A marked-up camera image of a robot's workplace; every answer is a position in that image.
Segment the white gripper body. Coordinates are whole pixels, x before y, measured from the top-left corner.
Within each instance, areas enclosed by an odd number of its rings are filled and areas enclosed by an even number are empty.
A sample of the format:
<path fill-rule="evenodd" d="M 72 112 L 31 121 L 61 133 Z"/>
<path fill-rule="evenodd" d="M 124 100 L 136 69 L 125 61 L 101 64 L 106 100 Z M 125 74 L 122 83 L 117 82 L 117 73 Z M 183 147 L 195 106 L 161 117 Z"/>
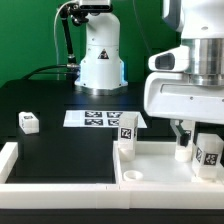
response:
<path fill-rule="evenodd" d="M 183 73 L 153 72 L 145 82 L 144 110 L 151 117 L 224 124 L 224 87 L 192 85 Z"/>

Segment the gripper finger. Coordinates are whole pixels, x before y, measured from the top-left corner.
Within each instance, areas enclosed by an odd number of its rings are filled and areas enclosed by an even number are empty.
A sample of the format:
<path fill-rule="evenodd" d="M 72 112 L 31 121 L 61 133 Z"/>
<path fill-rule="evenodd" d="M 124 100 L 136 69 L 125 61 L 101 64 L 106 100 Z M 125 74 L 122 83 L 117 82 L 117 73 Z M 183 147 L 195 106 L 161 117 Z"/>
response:
<path fill-rule="evenodd" d="M 188 144 L 188 134 L 182 127 L 182 120 L 170 120 L 170 126 L 176 135 L 177 144 L 186 147 Z"/>

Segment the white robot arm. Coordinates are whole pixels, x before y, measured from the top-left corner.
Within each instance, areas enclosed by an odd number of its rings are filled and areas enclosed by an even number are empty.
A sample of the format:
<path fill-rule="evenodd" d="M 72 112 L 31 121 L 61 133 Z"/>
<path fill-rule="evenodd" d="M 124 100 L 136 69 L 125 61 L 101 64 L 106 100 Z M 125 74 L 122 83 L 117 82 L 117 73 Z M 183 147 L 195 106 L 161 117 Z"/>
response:
<path fill-rule="evenodd" d="M 87 25 L 79 90 L 108 94 L 127 86 L 119 22 L 110 0 L 71 0 L 65 13 Z M 151 117 L 224 124 L 224 0 L 163 0 L 163 19 L 181 34 L 177 48 L 149 58 L 144 110 Z"/>

